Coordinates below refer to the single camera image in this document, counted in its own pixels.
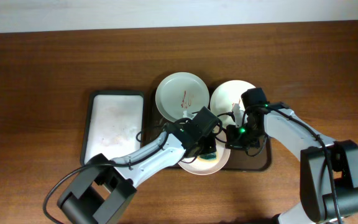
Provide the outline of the green yellow sponge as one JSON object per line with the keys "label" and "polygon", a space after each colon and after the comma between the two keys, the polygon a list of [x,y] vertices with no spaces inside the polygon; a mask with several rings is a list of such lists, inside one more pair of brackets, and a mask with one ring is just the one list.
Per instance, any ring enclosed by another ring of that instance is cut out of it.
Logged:
{"label": "green yellow sponge", "polygon": [[200,154],[197,157],[197,160],[201,162],[216,162],[218,160],[218,153],[217,152],[211,152],[208,154]]}

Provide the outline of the pinkish white plate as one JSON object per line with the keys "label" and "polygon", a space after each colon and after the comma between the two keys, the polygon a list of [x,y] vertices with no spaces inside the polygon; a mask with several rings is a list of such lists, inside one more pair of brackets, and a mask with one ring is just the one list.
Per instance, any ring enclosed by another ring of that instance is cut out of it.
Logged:
{"label": "pinkish white plate", "polygon": [[221,170],[229,160],[230,149],[226,149],[223,142],[216,140],[216,157],[214,159],[203,159],[198,157],[195,161],[192,158],[186,158],[178,165],[185,171],[195,175],[210,175]]}

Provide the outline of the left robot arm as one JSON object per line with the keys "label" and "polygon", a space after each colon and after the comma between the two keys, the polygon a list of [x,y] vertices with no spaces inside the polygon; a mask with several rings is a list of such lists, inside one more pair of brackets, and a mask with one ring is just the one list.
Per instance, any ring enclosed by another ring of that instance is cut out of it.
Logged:
{"label": "left robot arm", "polygon": [[203,107],[193,118],[164,124],[154,141],[133,153],[92,157],[70,174],[73,181],[57,207],[72,223],[117,223],[141,183],[184,158],[198,156],[203,141],[219,125],[220,119]]}

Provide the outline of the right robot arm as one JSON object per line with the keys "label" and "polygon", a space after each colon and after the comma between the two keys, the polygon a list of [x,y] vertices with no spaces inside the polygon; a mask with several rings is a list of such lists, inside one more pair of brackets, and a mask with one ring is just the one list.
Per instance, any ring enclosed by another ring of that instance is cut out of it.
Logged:
{"label": "right robot arm", "polygon": [[226,148],[250,153],[268,138],[300,162],[300,202],[274,223],[342,223],[358,213],[358,145],[337,141],[302,121],[286,104],[270,103],[261,88],[241,95],[245,110],[226,128]]}

